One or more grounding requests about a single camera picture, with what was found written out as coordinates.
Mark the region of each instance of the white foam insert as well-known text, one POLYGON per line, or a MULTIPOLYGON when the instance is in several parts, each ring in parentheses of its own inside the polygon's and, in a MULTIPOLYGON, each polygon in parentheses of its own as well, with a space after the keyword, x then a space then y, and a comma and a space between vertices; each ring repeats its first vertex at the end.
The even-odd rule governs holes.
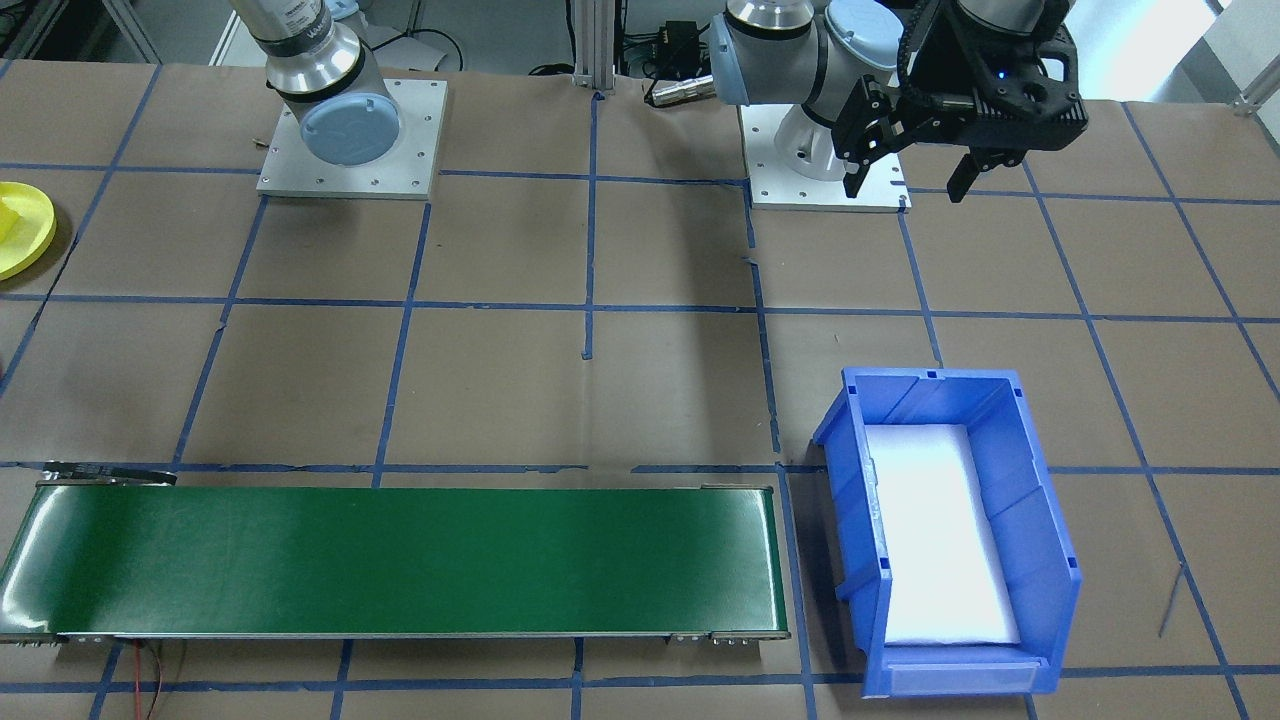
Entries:
POLYGON ((964 425, 867 425, 893 588, 888 644, 1018 643, 964 425))

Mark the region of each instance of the black electronic device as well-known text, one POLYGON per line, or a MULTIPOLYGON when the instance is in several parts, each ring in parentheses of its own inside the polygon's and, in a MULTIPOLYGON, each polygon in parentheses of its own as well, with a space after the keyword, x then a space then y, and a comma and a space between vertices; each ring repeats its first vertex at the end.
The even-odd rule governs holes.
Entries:
POLYGON ((899 88, 861 78, 832 129, 836 152, 858 172, 856 197, 872 163, 914 142, 964 145, 947 195, 959 202, 978 177, 1016 167, 1028 150, 1061 150, 1088 127, 1076 85, 1075 44, 1062 24, 1069 0, 1043 0, 1038 14, 995 0, 923 0, 897 54, 899 88), (919 51, 909 67, 910 49, 919 51))

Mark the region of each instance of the red wire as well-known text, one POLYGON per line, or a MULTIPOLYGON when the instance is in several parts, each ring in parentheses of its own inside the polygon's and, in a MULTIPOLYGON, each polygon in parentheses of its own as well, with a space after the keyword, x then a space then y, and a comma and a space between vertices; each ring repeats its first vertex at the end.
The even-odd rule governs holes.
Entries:
POLYGON ((142 646, 133 641, 133 717, 142 720, 142 646))

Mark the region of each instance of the blue tape grid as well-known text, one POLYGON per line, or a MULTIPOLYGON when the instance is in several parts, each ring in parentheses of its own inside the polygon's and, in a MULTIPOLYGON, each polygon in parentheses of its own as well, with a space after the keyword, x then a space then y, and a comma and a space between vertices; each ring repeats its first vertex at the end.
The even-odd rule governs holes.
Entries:
MULTIPOLYGON (((1080 307, 1083 315, 1089 315, 1088 305, 1084 300, 1084 295, 1080 292, 1080 286, 1076 282, 1075 273, 1071 270, 1071 264, 1068 261, 1066 250, 1062 246, 1062 241, 1057 234, 1057 228, 1053 225, 1053 218, 1050 214, 1048 205, 1044 202, 1044 197, 1039 195, 1039 186, 1036 183, 1036 176, 1032 173, 1029 164, 1023 164, 1023 170, 1027 174, 1027 181, 1032 186, 1032 191, 1036 192, 1036 201, 1039 205, 1041 214, 1044 218, 1044 224, 1048 228, 1051 240, 1053 241, 1053 247, 1057 251, 1057 256, 1062 263, 1062 270, 1066 273, 1066 279, 1071 286, 1071 292, 1075 295, 1075 301, 1080 307)), ((1093 347, 1098 354, 1098 360, 1102 363, 1102 370, 1107 377, 1107 383, 1111 386, 1111 393, 1115 397, 1116 405, 1120 409, 1120 416, 1124 419, 1125 429, 1129 433, 1129 439, 1133 443, 1134 451, 1138 454, 1138 462, 1144 470, 1144 477, 1147 478, 1147 484, 1151 488, 1151 493, 1155 497, 1156 507, 1160 511, 1161 521, 1165 524, 1165 532, 1169 534, 1169 541, 1172 543, 1174 552, 1178 560, 1184 568, 1184 575, 1187 578, 1187 585, 1190 589, 1192 597, 1196 600, 1196 609, 1199 611, 1201 620, 1204 624, 1204 630, 1208 634, 1210 642, 1213 646, 1213 653, 1217 656, 1220 671, 1226 679, 1228 688, 1231 692, 1231 700, 1235 702, 1235 707, 1239 711, 1242 720, 1248 720, 1248 711, 1244 707, 1244 698, 1240 696, 1240 688, 1235 683, 1235 676, 1231 674, 1228 662, 1226 653, 1222 651, 1222 643, 1217 637, 1217 630, 1213 628, 1213 621, 1210 619, 1208 609, 1204 606, 1204 598, 1199 592, 1199 587, 1196 584, 1194 574, 1192 573, 1192 566, 1187 561, 1187 553, 1183 551, 1181 542, 1178 539, 1178 532, 1174 529, 1172 518, 1169 515, 1167 507, 1165 507, 1164 497, 1160 495, 1160 488, 1156 486, 1156 477, 1149 471, 1151 464, 1147 461, 1147 452, 1143 450, 1142 439, 1138 437, 1138 428, 1133 421, 1133 416, 1129 414, 1129 406, 1125 404, 1124 396, 1120 393, 1120 384, 1116 380, 1115 372, 1111 368, 1111 363, 1107 359, 1106 348, 1102 346, 1102 337, 1098 334, 1097 325, 1092 318, 1085 318, 1085 327, 1088 327, 1089 337, 1093 341, 1093 347)))
MULTIPOLYGON (((5 76, 9 70, 12 61, 5 61, 0 65, 0 78, 5 76)), ((84 229, 90 224, 92 215, 100 204, 102 195, 106 190, 108 182, 115 173, 189 173, 189 174, 257 174, 257 169, 248 168, 182 168, 182 167, 141 167, 141 165, 122 165, 120 158, 123 156, 124 149, 132 137, 134 128, 146 108, 147 100, 155 87, 156 79, 159 77, 160 69, 152 74, 146 91, 143 92, 138 108, 131 119, 131 123, 125 131, 122 142, 113 156, 109 165, 74 165, 74 164, 33 164, 33 163, 0 163, 0 169, 42 169, 42 170, 86 170, 86 172, 102 172, 104 178, 100 183, 97 192, 93 196, 90 208, 86 210, 84 217, 79 223, 79 231, 72 241, 68 249, 67 256, 59 268, 58 275, 55 275, 54 287, 56 287, 56 278, 60 277, 61 269, 65 268, 67 261, 70 258, 70 252, 74 250, 76 245, 83 236, 84 229)), ((52 295, 52 288, 46 295, 23 295, 12 293, 4 296, 6 301, 35 301, 40 302, 41 306, 37 310, 35 318, 27 328, 22 342, 19 343, 18 351, 10 363, 9 372, 5 377, 0 379, 0 393, 4 392, 9 378, 17 369, 20 361, 22 354, 24 352, 27 345, 29 343, 31 336, 36 329, 36 324, 44 311, 47 302, 156 302, 156 304, 210 304, 221 305, 223 327, 229 318, 232 309, 236 305, 319 305, 319 306, 356 306, 356 307, 402 307, 404 311, 401 336, 397 343, 397 352, 393 364, 392 382, 388 388, 388 402, 387 411, 384 414, 383 434, 379 441, 379 454, 378 459, 372 465, 276 465, 276 464, 191 464, 182 461, 182 452, 184 443, 191 430, 191 423, 193 421, 196 410, 198 409, 200 397, 207 380, 209 372, 212 366, 212 361, 216 355, 218 345, 220 342, 221 332, 215 334, 214 341, 210 345, 210 352, 206 359, 205 368, 201 374, 201 380, 197 384, 197 389, 192 398, 192 405, 188 411, 188 416, 184 421, 183 434, 179 441, 179 446, 175 450, 174 460, 172 462, 155 462, 155 464, 141 464, 140 466, 154 468, 154 469, 166 469, 174 471, 315 471, 315 473, 369 473, 372 475, 372 484, 376 487, 380 482, 383 473, 557 473, 557 471, 571 471, 571 470, 585 470, 581 465, 397 465, 385 462, 385 445, 389 437, 389 427, 394 414, 394 398, 398 389, 398 375, 399 369, 403 363, 403 348, 407 340, 408 325, 413 309, 419 307, 439 307, 439 309, 502 309, 502 310, 563 310, 563 311, 582 311, 586 314, 586 332, 588 340, 584 347, 584 357, 590 357, 591 355, 591 329, 593 329, 593 315, 595 311, 620 311, 620 313, 736 313, 736 314, 749 314, 754 313, 758 318, 760 329, 760 342, 762 342, 762 363, 764 366, 764 382, 767 386, 767 395, 769 400, 769 413, 771 413, 771 432, 774 443, 774 450, 778 450, 778 428, 777 428, 777 413, 772 388, 772 368, 768 348, 767 337, 767 315, 792 315, 792 314, 836 314, 836 315, 887 315, 887 316, 919 316, 925 322, 929 331, 931 345, 934 351, 934 356, 940 365, 942 364, 941 350, 938 341, 933 329, 933 318, 1011 318, 1011 319, 1061 319, 1061 320, 1083 320, 1089 328, 1091 337, 1093 338, 1098 356, 1103 364, 1108 383, 1111 384, 1112 393, 1120 405, 1121 415, 1125 420, 1126 429, 1130 434, 1130 439, 1138 452, 1140 466, 1057 466, 1051 468, 1053 473, 1057 474, 1133 474, 1143 475, 1147 478, 1149 487, 1156 497, 1157 507, 1160 510, 1161 518, 1169 532, 1170 541, 1174 544, 1175 552, 1180 560, 1185 561, 1185 555, 1178 541, 1176 533, 1174 532, 1172 521, 1169 516, 1167 509, 1160 496, 1158 487, 1155 483, 1155 478, 1165 474, 1201 474, 1201 475, 1265 475, 1265 477, 1280 477, 1280 468, 1211 468, 1211 466, 1152 466, 1146 459, 1146 454, 1142 450, 1140 441, 1137 436, 1135 425, 1133 419, 1128 413, 1124 404, 1123 396, 1120 393, 1119 383, 1115 379, 1115 374, 1111 370, 1110 363, 1106 359, 1106 352, 1101 345, 1101 338, 1097 334, 1094 323, 1097 320, 1110 320, 1110 322, 1158 322, 1158 323, 1231 323, 1235 324, 1242 337, 1244 338, 1247 346, 1258 363, 1272 393, 1280 398, 1280 391, 1277 391, 1275 377, 1267 369, 1261 355, 1257 351, 1252 338, 1248 334, 1247 325, 1249 324, 1280 324, 1280 318, 1252 318, 1242 316, 1236 313, 1235 306, 1231 304, 1230 297, 1226 293, 1212 263, 1199 238, 1196 234, 1189 219, 1187 218, 1183 205, 1187 204, 1221 204, 1221 205, 1254 205, 1254 206, 1275 206, 1280 205, 1280 200, 1236 200, 1236 199, 1210 199, 1210 197, 1178 197, 1162 169, 1160 168, 1155 154, 1152 152, 1147 140, 1143 137, 1140 128, 1133 118, 1132 111, 1128 105, 1125 105, 1125 113, 1137 133, 1144 151, 1148 155, 1152 165, 1155 167, 1162 184, 1167 192, 1167 197, 1146 197, 1146 196, 1120 196, 1120 195, 1088 195, 1088 193, 1055 193, 1055 192, 1042 192, 1034 182, 1030 168, 1024 167, 1028 179, 1032 184, 1032 192, 1018 192, 1018 191, 973 191, 974 195, 989 195, 989 196, 1006 196, 1006 197, 1034 197, 1041 205, 1042 214, 1044 217, 1046 224, 1050 229, 1051 237, 1053 238, 1055 246, 1059 251, 1060 260, 1062 263, 1064 270, 1071 283, 1073 292, 1076 295, 1078 304, 1080 306, 1079 314, 1073 313, 970 313, 970 311, 955 311, 955 310, 932 310, 928 306, 928 301, 924 293, 924 283, 919 272, 918 263, 915 260, 914 247, 911 245, 910 233, 906 225, 906 220, 900 215, 901 231, 904 236, 904 243, 908 250, 908 255, 911 263, 913 279, 916 283, 916 290, 920 297, 920 310, 881 310, 881 309, 820 309, 820 307, 768 307, 764 304, 763 291, 760 284, 760 272, 759 268, 753 264, 753 286, 755 291, 755 306, 754 307, 735 307, 735 306, 657 306, 657 305, 595 305, 594 304, 594 199, 595 188, 600 182, 613 182, 613 183, 658 183, 658 184, 677 184, 677 186, 705 186, 705 184, 719 184, 719 186, 736 186, 741 187, 744 192, 744 206, 746 213, 746 232, 748 232, 748 246, 749 249, 755 247, 755 233, 754 227, 750 220, 750 188, 746 181, 741 179, 667 179, 667 178, 644 178, 644 177, 628 177, 628 176, 600 176, 596 172, 596 142, 598 142, 598 102, 603 97, 599 95, 593 96, 591 100, 591 159, 590 159, 590 172, 588 174, 572 174, 572 173, 506 173, 506 172, 475 172, 475 170, 443 170, 442 174, 457 174, 457 176, 474 176, 474 177, 504 177, 504 178, 543 178, 543 179, 564 179, 564 181, 585 181, 590 184, 590 202, 589 202, 589 238, 588 238, 588 288, 586 297, 582 305, 573 304, 503 304, 503 302, 433 302, 433 301, 419 301, 415 296, 415 286, 420 274, 420 266, 422 263, 422 252, 425 249, 426 238, 426 225, 430 215, 430 208, 428 206, 424 211, 424 222, 419 240, 419 250, 415 259, 415 272, 411 275, 411 287, 406 295, 403 302, 397 301, 374 301, 374 300, 348 300, 348 299, 266 299, 266 297, 237 297, 237 291, 239 281, 243 275, 243 270, 247 265, 250 254, 252 251, 253 240, 257 232, 257 227, 261 222, 262 213, 266 206, 266 200, 259 206, 257 215, 255 218, 253 228, 251 229, 250 237, 246 241, 244 252, 241 258, 241 264, 237 268, 236 278, 233 279, 232 288, 229 290, 227 297, 152 297, 152 296, 77 296, 77 295, 52 295), (1044 204, 1046 199, 1079 199, 1079 200, 1114 200, 1114 201, 1143 201, 1143 202, 1170 202, 1175 206, 1181 218, 1188 236, 1194 243, 1206 269, 1211 274, 1215 286, 1217 287, 1220 295, 1222 296, 1224 304, 1228 307, 1229 316, 1165 316, 1165 315, 1093 315, 1088 311, 1084 302, 1083 295, 1079 291, 1079 286, 1075 282, 1074 274, 1071 273, 1070 264, 1068 263, 1065 251, 1062 250, 1061 242, 1057 238, 1056 229, 1052 224, 1052 218, 1050 217, 1048 209, 1044 204)), ((941 193, 945 192, 940 188, 911 188, 913 192, 919 193, 941 193)), ((27 465, 38 466, 38 461, 4 461, 0 466, 14 466, 14 465, 27 465)), ((349 670, 351 657, 353 655, 355 644, 351 641, 343 643, 343 650, 339 660, 339 669, 335 680, 317 680, 317 682, 285 682, 285 683, 210 683, 210 682, 187 682, 178 683, 169 687, 172 692, 289 692, 289 691, 321 691, 333 692, 334 701, 332 707, 332 717, 337 719, 340 716, 342 711, 342 697, 346 691, 376 691, 376 689, 538 689, 538 688, 564 688, 570 689, 572 693, 572 711, 571 716, 573 720, 579 720, 581 716, 581 693, 585 688, 616 688, 616 687, 691 687, 691 685, 745 685, 745 684, 800 684, 805 688, 806 698, 806 714, 808 717, 813 719, 817 715, 815 702, 813 696, 813 688, 817 684, 833 684, 833 683, 858 683, 861 680, 860 675, 856 674, 814 674, 812 673, 809 651, 808 651, 808 626, 804 618, 804 603, 803 603, 803 587, 799 575, 799 551, 796 547, 795 528, 792 520, 792 510, 790 507, 790 492, 787 477, 788 473, 820 473, 823 468, 819 466, 785 466, 781 464, 768 466, 768 465, 641 465, 632 470, 634 473, 774 473, 778 478, 780 486, 782 488, 782 503, 783 503, 783 518, 785 529, 788 541, 788 560, 791 564, 791 585, 794 596, 794 606, 796 612, 797 623, 797 639, 801 650, 801 673, 796 674, 773 674, 773 675, 698 675, 698 676, 641 676, 641 678, 605 678, 598 680, 585 680, 582 678, 582 664, 584 664, 584 642, 581 638, 575 639, 575 659, 573 659, 573 673, 567 679, 457 679, 457 680, 433 680, 433 679, 407 679, 407 680, 358 680, 351 682, 347 679, 347 673, 349 670)), ((1217 665, 1171 665, 1171 666, 1142 666, 1142 667, 1068 667, 1064 670, 1065 678, 1128 678, 1128 676, 1188 676, 1188 675, 1207 675, 1207 676, 1224 676, 1231 689, 1233 700, 1236 703, 1236 708, 1242 717, 1247 717, 1247 710, 1240 697, 1239 689, 1235 684, 1234 678, 1236 675, 1280 675, 1280 665, 1230 665, 1226 661, 1225 653, 1221 648, 1221 643, 1213 630, 1208 611, 1204 607, 1203 597, 1199 593, 1198 587, 1194 584, 1194 578, 1190 574, 1188 566, 1188 583, 1190 585, 1192 594, 1197 603, 1197 610, 1201 612, 1202 620, 1213 643, 1215 652, 1219 657, 1217 665)), ((132 692, 133 684, 125 682, 111 682, 115 673, 115 666, 119 660, 119 655, 123 643, 116 643, 110 651, 106 662, 104 665, 104 671, 101 680, 97 683, 0 683, 0 693, 52 693, 52 692, 78 692, 78 693, 93 693, 95 701, 90 714, 91 720, 99 717, 101 714, 102 703, 106 694, 109 693, 123 693, 132 692)), ((1036 719, 1036 706, 1034 701, 1027 698, 1027 711, 1030 719, 1036 719)))

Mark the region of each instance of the blue joint cap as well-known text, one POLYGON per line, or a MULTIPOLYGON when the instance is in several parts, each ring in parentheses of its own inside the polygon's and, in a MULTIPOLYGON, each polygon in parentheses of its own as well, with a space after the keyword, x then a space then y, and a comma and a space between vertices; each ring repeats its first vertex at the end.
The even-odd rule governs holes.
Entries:
POLYGON ((737 47, 724 23, 724 15, 713 17, 710 24, 712 82, 716 83, 716 96, 726 105, 750 105, 742 65, 737 60, 737 47))
POLYGON ((897 68, 902 22, 876 0, 832 0, 827 26, 846 50, 879 70, 897 68))
POLYGON ((381 158, 399 137, 399 110, 374 92, 330 97, 300 123, 302 142, 325 163, 361 165, 381 158))

